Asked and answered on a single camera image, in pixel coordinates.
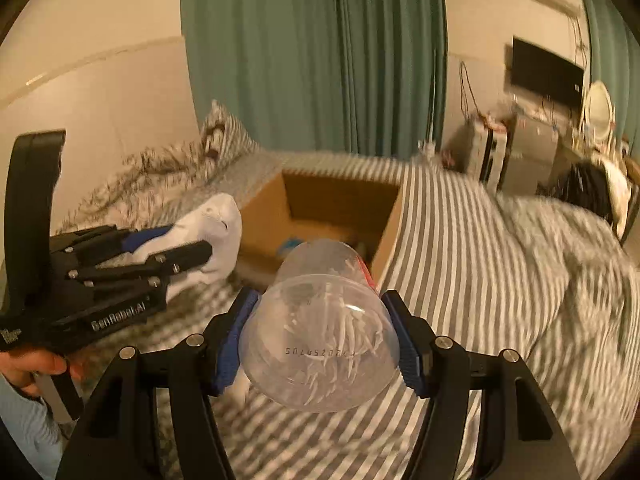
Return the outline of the person's left hand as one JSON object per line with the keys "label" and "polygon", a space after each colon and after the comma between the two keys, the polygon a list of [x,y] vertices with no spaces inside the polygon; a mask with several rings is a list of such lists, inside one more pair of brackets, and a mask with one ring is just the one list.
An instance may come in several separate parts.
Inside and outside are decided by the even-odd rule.
{"label": "person's left hand", "polygon": [[73,378],[81,379],[85,375],[85,362],[82,352],[58,356],[46,349],[15,348],[1,353],[1,374],[19,393],[36,398],[40,396],[40,389],[35,374],[56,376],[70,372]]}

